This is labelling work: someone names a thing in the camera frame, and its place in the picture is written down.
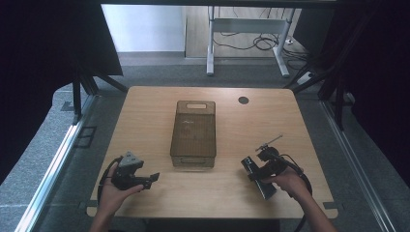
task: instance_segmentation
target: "black handheld controller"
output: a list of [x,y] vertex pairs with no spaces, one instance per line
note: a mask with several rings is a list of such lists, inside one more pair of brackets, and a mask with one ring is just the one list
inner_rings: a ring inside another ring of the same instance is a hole
[[[108,171],[111,166],[118,162],[112,177],[108,177]],[[100,179],[98,189],[98,203],[100,203],[103,185],[106,178],[111,178],[111,183],[120,190],[126,190],[134,186],[143,185],[144,189],[150,189],[153,182],[156,182],[160,177],[160,173],[155,173],[149,177],[136,177],[135,171],[144,165],[144,161],[138,159],[132,152],[127,152],[124,157],[115,159],[104,171]]]

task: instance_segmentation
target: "finger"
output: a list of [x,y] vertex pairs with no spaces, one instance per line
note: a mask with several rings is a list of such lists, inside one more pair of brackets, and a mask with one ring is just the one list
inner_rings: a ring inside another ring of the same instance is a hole
[[112,164],[112,166],[109,168],[109,171],[108,171],[108,177],[112,177],[112,175],[115,172],[115,169],[117,169],[117,166],[118,166],[118,162],[114,162]]
[[127,190],[122,191],[122,194],[124,194],[125,197],[128,197],[132,194],[142,191],[143,189],[144,189],[143,185],[138,185],[138,186],[134,186],[132,188],[128,188]]
[[276,179],[277,179],[276,176],[271,176],[271,177],[265,178],[265,179],[260,180],[260,181],[261,181],[262,183],[269,184],[269,183],[275,182]]

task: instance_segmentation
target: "hand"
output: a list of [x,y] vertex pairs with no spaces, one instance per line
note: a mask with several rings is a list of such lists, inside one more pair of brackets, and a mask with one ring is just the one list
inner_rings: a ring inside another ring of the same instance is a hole
[[287,193],[297,201],[299,201],[301,195],[310,194],[305,182],[298,176],[296,171],[290,167],[286,167],[279,175],[266,178],[262,180],[262,182],[276,183],[282,190],[287,191]]
[[113,216],[120,209],[124,200],[130,195],[140,192],[144,189],[142,185],[138,185],[127,190],[117,189],[111,182],[111,177],[117,168],[118,163],[115,162],[108,171],[107,178],[103,184],[102,196],[100,199],[99,212],[104,212],[108,216]]

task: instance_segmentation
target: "floor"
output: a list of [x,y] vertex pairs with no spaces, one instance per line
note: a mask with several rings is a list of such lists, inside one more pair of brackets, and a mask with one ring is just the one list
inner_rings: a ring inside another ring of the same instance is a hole
[[[256,55],[259,58],[232,58],[232,55],[223,58],[221,55],[222,58],[216,60],[214,77],[206,75],[203,55],[187,58],[180,52],[150,52],[120,53],[119,56],[125,78],[113,78],[126,86],[280,88],[289,81],[274,69],[276,62],[270,58],[272,53],[267,57]],[[71,127],[72,87],[65,86],[55,93],[44,124],[0,187],[2,231],[14,231],[17,226],[32,228],[32,231],[86,231],[89,228],[92,218],[85,212],[87,206],[94,204],[89,196],[126,96],[96,80],[100,88],[97,96],[87,96],[82,91],[85,115],[77,133]],[[335,199],[329,207],[339,211],[333,223],[340,231],[410,231],[409,187],[356,122],[349,105],[343,108],[345,130],[337,129],[332,120],[332,101],[319,101],[315,95],[318,88],[320,83],[296,98]],[[64,141],[71,144],[66,153],[64,147],[60,147],[67,144]],[[57,157],[65,159],[64,165],[58,167],[59,175],[48,169]],[[46,177],[54,177],[54,184],[49,183],[49,188],[40,192],[44,188],[38,187],[47,186],[44,182],[50,181],[44,178],[46,173]],[[27,210],[32,210],[34,217],[25,215],[29,213]],[[297,219],[281,220],[280,231],[293,231],[298,222]],[[125,231],[145,231],[146,221],[116,218],[112,226]]]

